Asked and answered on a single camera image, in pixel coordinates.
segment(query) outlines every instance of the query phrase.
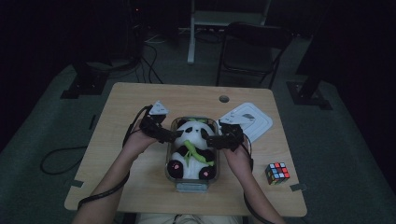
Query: wooden table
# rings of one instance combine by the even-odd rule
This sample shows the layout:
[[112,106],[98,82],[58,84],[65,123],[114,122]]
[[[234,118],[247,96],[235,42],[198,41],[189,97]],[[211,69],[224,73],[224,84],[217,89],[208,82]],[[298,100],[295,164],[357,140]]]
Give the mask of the wooden table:
[[[220,102],[221,95],[227,95],[230,101]],[[252,145],[252,157],[255,161],[253,174],[281,216],[305,216],[303,194],[300,190],[290,189],[299,180],[274,95],[270,90],[137,83],[114,85],[75,178],[82,181],[83,185],[81,188],[70,188],[64,203],[67,209],[76,210],[79,200],[90,195],[120,153],[125,132],[136,114],[145,105],[152,105],[158,100],[170,110],[163,122],[166,129],[170,129],[172,121],[179,117],[205,116],[219,119],[242,103],[250,102],[257,106],[274,124]],[[166,143],[155,143],[135,161],[130,179],[122,193],[119,211],[249,215],[242,188],[223,153],[220,153],[219,179],[209,186],[208,192],[181,193],[165,176],[166,149]],[[286,163],[290,179],[281,185],[270,186],[265,179],[264,169],[269,163],[276,161]]]

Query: rubik's cube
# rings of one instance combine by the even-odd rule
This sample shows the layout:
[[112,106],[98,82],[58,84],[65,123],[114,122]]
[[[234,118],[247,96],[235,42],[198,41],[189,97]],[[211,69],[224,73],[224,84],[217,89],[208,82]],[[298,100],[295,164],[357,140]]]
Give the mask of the rubik's cube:
[[290,178],[285,162],[270,163],[265,169],[265,175],[267,176],[268,184],[270,185],[284,183]]

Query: panda plush toy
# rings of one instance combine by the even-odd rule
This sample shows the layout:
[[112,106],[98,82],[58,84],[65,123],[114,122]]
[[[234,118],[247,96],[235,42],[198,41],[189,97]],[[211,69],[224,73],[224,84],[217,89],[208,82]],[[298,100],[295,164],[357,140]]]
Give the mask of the panda plush toy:
[[205,138],[215,135],[215,128],[205,120],[182,119],[177,124],[177,130],[183,134],[176,139],[167,171],[173,178],[205,179],[216,176],[215,153],[209,148]]

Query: black chair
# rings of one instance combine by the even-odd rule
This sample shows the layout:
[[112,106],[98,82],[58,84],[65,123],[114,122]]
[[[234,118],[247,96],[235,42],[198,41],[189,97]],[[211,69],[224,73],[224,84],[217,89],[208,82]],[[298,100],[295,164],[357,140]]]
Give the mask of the black chair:
[[271,89],[280,56],[292,40],[292,33],[282,27],[262,26],[244,22],[232,22],[224,31],[219,59],[216,86],[221,72],[233,72],[262,76],[272,74]]

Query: table hole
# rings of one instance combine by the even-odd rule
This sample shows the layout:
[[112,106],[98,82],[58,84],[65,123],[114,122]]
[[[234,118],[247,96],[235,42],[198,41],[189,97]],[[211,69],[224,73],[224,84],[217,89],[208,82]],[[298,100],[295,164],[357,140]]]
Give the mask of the table hole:
[[220,100],[222,103],[228,103],[228,102],[230,101],[230,97],[228,97],[228,96],[226,96],[226,95],[221,95],[221,96],[219,97],[219,100]]

